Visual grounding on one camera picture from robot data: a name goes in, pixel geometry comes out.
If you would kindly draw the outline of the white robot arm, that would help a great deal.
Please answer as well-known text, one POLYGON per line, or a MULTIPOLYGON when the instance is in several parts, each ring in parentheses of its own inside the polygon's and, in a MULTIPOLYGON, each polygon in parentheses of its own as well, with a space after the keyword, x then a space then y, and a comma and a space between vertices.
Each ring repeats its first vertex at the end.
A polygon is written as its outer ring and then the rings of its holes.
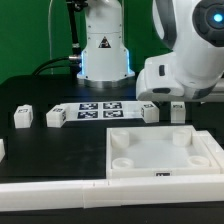
POLYGON ((170 52, 150 57, 136 75, 122 42, 118 0, 66 0, 84 11, 87 45, 73 42, 78 82, 114 88, 136 77, 136 98, 167 94, 190 100, 208 96, 224 74, 224 0, 152 0, 155 30, 170 52))

